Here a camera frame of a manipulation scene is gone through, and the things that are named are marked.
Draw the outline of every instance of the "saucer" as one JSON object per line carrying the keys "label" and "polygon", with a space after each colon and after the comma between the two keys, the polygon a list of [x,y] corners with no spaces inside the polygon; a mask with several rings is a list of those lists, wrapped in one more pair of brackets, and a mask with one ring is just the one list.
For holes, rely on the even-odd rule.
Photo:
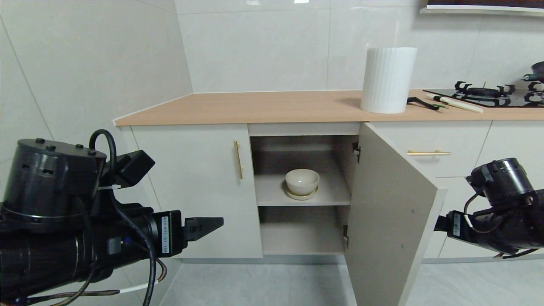
{"label": "saucer", "polygon": [[316,189],[314,191],[312,191],[312,193],[307,194],[307,195],[294,194],[294,193],[291,192],[291,190],[289,190],[289,188],[286,188],[286,191],[287,191],[287,195],[290,198],[298,200],[298,201],[305,201],[305,200],[310,200],[311,198],[313,198],[313,196],[316,194],[318,189],[319,189],[319,186],[317,186]]}

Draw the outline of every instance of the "ribbed white vase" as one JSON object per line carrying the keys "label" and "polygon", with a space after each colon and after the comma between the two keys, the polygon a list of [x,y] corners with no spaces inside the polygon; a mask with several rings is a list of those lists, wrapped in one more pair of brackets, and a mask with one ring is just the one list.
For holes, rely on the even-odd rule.
{"label": "ribbed white vase", "polygon": [[406,109],[417,48],[372,48],[367,53],[361,109],[396,114]]}

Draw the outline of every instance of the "white bowl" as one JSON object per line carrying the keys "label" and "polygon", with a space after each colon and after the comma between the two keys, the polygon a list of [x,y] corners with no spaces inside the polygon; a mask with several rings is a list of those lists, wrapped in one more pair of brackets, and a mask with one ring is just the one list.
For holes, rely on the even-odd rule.
{"label": "white bowl", "polygon": [[285,175],[287,188],[295,195],[308,195],[316,190],[319,174],[310,169],[295,169]]}

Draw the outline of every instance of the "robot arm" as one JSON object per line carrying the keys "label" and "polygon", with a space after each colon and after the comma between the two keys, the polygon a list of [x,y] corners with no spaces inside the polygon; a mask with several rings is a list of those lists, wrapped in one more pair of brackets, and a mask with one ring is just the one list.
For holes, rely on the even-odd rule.
{"label": "robot arm", "polygon": [[[111,167],[91,144],[92,149],[41,138],[17,142],[0,203],[1,304],[47,300],[27,297],[75,281],[104,280],[114,269],[153,253],[172,257],[223,225],[223,218],[199,217],[185,219],[183,226],[179,210],[154,212],[138,203],[119,203],[111,186],[134,186],[154,161],[136,151],[117,156]],[[153,285],[154,275],[147,287]]]}
{"label": "robot arm", "polygon": [[[493,161],[472,170],[467,182],[475,195],[464,210],[439,216],[435,231],[448,237],[497,251],[513,258],[544,247],[544,189],[535,191],[525,170],[515,158]],[[476,197],[488,199],[491,207],[467,214]]]}

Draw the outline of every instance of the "stove burner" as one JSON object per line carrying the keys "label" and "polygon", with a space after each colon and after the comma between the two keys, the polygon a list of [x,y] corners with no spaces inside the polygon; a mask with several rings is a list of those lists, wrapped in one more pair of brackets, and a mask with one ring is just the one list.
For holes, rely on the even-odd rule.
{"label": "stove burner", "polygon": [[471,96],[473,99],[508,97],[516,90],[516,87],[510,84],[497,86],[497,89],[470,87],[471,85],[464,81],[458,81],[455,84],[455,90],[457,90],[458,94]]}
{"label": "stove burner", "polygon": [[505,107],[512,103],[512,100],[509,97],[482,97],[482,96],[473,96],[473,95],[465,95],[463,93],[455,93],[452,95],[452,98],[467,101],[472,103],[473,101],[478,102],[492,102],[495,107]]}
{"label": "stove burner", "polygon": [[499,97],[501,96],[500,91],[497,89],[491,88],[478,88],[472,87],[465,90],[467,95],[482,96],[482,97]]}
{"label": "stove burner", "polygon": [[544,90],[536,87],[539,84],[542,84],[542,83],[531,82],[531,84],[529,84],[529,92],[523,97],[526,102],[544,103]]}

